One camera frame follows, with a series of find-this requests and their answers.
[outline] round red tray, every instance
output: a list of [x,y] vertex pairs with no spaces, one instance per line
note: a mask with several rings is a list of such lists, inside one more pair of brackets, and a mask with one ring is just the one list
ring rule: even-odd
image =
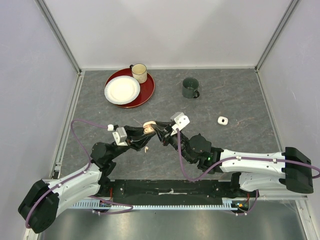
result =
[[[119,71],[115,72],[114,74],[112,74],[111,77],[109,77],[109,79],[106,81],[104,87],[106,87],[108,82],[110,82],[112,79],[114,79],[116,77],[119,77],[119,76],[130,76],[130,77],[132,77],[131,68],[125,68],[125,69],[119,70]],[[136,108],[136,107],[144,104],[146,101],[149,100],[149,98],[151,98],[152,94],[155,91],[155,86],[156,85],[155,85],[154,79],[148,73],[146,81],[144,83],[140,84],[140,93],[136,97],[135,100],[133,100],[132,102],[129,102],[127,104],[123,104],[123,105],[115,104],[115,105],[120,107],[120,108],[127,108],[127,109]]]

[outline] enclosure wall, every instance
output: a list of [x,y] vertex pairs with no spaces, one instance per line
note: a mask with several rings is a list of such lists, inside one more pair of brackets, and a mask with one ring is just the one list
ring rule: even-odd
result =
[[0,239],[22,239],[18,206],[48,178],[77,80],[33,0],[0,3]]
[[[296,147],[320,167],[320,2],[302,0],[260,70],[282,145]],[[320,223],[320,181],[311,194]]]
[[252,67],[290,0],[45,0],[81,68]]

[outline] white plate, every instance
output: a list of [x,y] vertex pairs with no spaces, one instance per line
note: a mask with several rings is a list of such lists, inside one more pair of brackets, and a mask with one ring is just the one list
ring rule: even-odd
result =
[[104,88],[106,99],[118,105],[128,104],[140,93],[140,84],[132,76],[117,76]]

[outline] metal strip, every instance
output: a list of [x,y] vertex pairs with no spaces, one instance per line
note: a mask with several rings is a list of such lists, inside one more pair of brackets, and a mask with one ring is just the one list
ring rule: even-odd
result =
[[47,4],[45,3],[45,0],[35,0],[36,4],[38,5],[38,7],[40,8],[44,18],[46,19],[46,21],[48,22],[50,28],[52,29],[56,39],[58,40],[58,42],[60,43],[62,49],[64,50],[65,54],[67,55],[67,57],[69,58],[74,70],[80,74],[81,73],[81,69],[74,57],[74,55],[72,54],[64,36],[62,35],[54,17],[52,16]]
[[65,154],[67,140],[70,132],[70,123],[76,111],[76,106],[77,106],[81,86],[84,81],[84,74],[85,73],[82,72],[80,75],[78,75],[78,78],[75,83],[74,91],[73,91],[71,102],[69,105],[69,110],[68,110],[66,119],[64,121],[60,142],[55,153],[54,166],[53,166],[50,178],[52,178],[53,176],[55,176],[55,178],[59,178],[60,176],[61,164]]
[[35,233],[31,228],[27,228],[22,240],[37,240],[38,236],[39,234]]
[[[128,68],[129,66],[118,66],[118,67],[91,67],[91,68],[83,68],[83,71],[117,71],[121,69]],[[189,70],[189,69],[255,69],[256,66],[247,65],[247,66],[148,66],[148,70]]]
[[298,208],[299,216],[304,228],[306,238],[308,240],[319,240],[313,221],[309,215],[309,211],[306,205],[306,201],[295,201]]
[[[231,207],[232,200],[222,200],[222,205],[134,205],[135,210],[238,210]],[[123,209],[126,207],[100,206],[100,201],[96,199],[83,199],[70,207],[70,209]]]
[[281,141],[280,141],[279,131],[278,131],[278,128],[277,128],[277,125],[276,125],[276,122],[275,122],[275,118],[274,118],[273,112],[272,112],[272,110],[270,108],[270,105],[269,105],[269,102],[268,102],[268,98],[267,98],[265,90],[264,90],[264,85],[263,85],[263,83],[261,81],[259,72],[256,70],[255,73],[256,73],[256,77],[258,78],[258,83],[259,83],[259,86],[260,86],[260,89],[261,89],[261,93],[262,93],[262,96],[263,96],[263,99],[264,99],[265,107],[266,107],[266,110],[267,110],[269,118],[270,118],[270,122],[271,122],[271,126],[272,126],[272,129],[273,129],[273,132],[274,132],[274,137],[275,137],[275,140],[276,140],[276,144],[278,145],[279,150],[283,151],[284,148],[283,148],[283,146],[281,144]]
[[270,41],[268,42],[266,48],[264,49],[264,51],[260,57],[257,65],[255,67],[256,70],[259,71],[261,69],[262,65],[264,64],[266,58],[268,57],[269,53],[271,52],[272,48],[274,47],[276,41],[278,40],[281,32],[285,28],[289,18],[293,14],[293,12],[296,9],[299,2],[300,2],[300,0],[291,0],[289,6],[286,8],[284,15],[281,18],[278,26],[276,27]]

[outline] gray speckled surface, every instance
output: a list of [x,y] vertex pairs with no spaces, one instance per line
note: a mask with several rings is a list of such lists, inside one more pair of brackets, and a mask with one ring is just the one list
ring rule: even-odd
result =
[[[86,71],[74,118],[100,125],[142,126],[152,120],[169,121],[176,112],[184,112],[190,124],[183,130],[187,137],[201,133],[214,147],[239,152],[277,152],[277,142],[267,113],[259,83],[253,69],[171,69],[149,70],[155,92],[148,102],[137,108],[119,108],[108,102],[104,85],[115,71]],[[182,81],[198,79],[200,97],[182,96]],[[229,119],[227,126],[217,123],[219,116]],[[96,142],[111,143],[112,134],[85,123],[75,123],[75,132],[90,152]],[[171,147],[164,147],[155,136],[149,151],[129,150],[116,158],[111,179],[183,179],[179,157]],[[68,175],[86,164],[83,150],[70,134],[64,152],[61,175]],[[202,172],[197,165],[185,162],[192,177]],[[207,178],[218,179],[216,173]]]

